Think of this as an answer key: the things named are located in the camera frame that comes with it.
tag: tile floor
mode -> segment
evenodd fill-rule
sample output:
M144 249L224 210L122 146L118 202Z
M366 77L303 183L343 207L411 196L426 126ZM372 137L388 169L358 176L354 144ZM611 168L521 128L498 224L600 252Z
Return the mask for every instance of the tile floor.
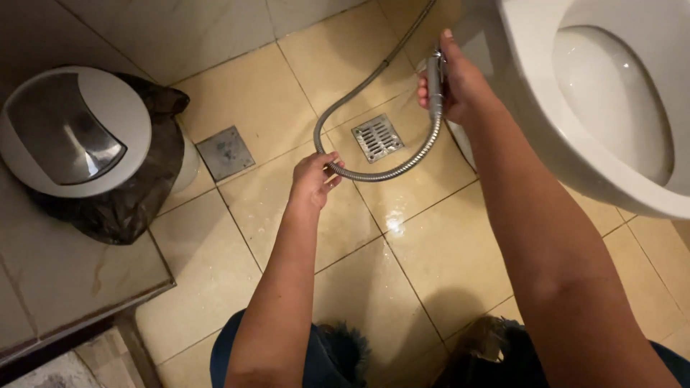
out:
M256 165L217 184L202 168L151 226L177 287L140 307L137 322L168 388L210 386L213 341L266 267L317 115L387 55L423 3L369 1L176 85L192 99L181 116L190 138L235 125ZM382 171L423 140L413 64L459 1L440 7L384 76L329 119L324 143L351 168ZM370 165L349 130L380 113L406 147ZM673 225L571 194L604 236L644 332L690 356L690 251ZM370 338L372 387L423 385L480 314L520 319L481 187L447 129L410 173L344 182L318 244L314 320L347 320Z

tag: toilet bowl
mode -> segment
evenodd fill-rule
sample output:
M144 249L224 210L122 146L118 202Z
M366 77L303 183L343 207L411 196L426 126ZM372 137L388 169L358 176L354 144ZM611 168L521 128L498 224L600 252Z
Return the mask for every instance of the toilet bowl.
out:
M689 0L466 9L456 40L559 180L637 214L690 219Z

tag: metal hose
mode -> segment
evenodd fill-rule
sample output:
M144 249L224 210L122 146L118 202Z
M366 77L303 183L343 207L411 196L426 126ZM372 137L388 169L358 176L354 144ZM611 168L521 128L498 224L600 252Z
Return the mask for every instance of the metal hose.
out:
M319 121L316 123L316 127L314 128L314 145L316 146L316 151L318 153L326 153L326 151L324 150L324 146L321 143L321 129L324 126L324 123L326 122L328 117L330 117L333 114L333 112L335 112L335 110L337 110L346 102L354 98L354 96L358 95L365 87L371 84L371 82L374 79L376 79L376 77L381 75L381 73L384 72L386 68L388 68L395 56L397 56L400 50L402 50L403 46L405 46L405 43L407 43L412 34L417 30L422 21L426 18L431 8L434 6L434 4L436 4L436 1L437 0L429 0L429 3L424 7L420 15L417 17L415 23L412 25L412 27L410 27L405 36L400 40L400 42L393 49L393 51L384 59L384 61L379 65L379 67L376 68L376 70L374 70L374 72L371 73L371 75L367 77L364 80L364 82L359 84L354 90L349 92L345 97L339 99L330 108L326 109L326 112L324 112L324 114L319 118ZM442 94L440 92L441 74L440 72L435 71L435 69L440 68L441 61L442 56L439 51L437 51L434 57L430 58L428 61L429 116L432 122L431 131L429 132L429 135L426 137L426 141L424 142L424 144L422 144L422 146L414 156L412 156L410 159L408 159L406 162L399 165L398 167L392 168L391 170L384 171L382 173L358 173L356 171L350 171L345 168L342 168L341 166L338 166L335 163L329 163L328 167L331 170L333 170L334 173L342 177L348 178L350 180L356 180L361 182L382 182L385 180L391 180L399 175L406 173L407 171L410 171L414 166L416 166L420 161L422 161L422 159L424 159L424 157L426 157L426 155L428 154L429 150L431 150L432 145L436 142L439 132L441 131L443 107Z

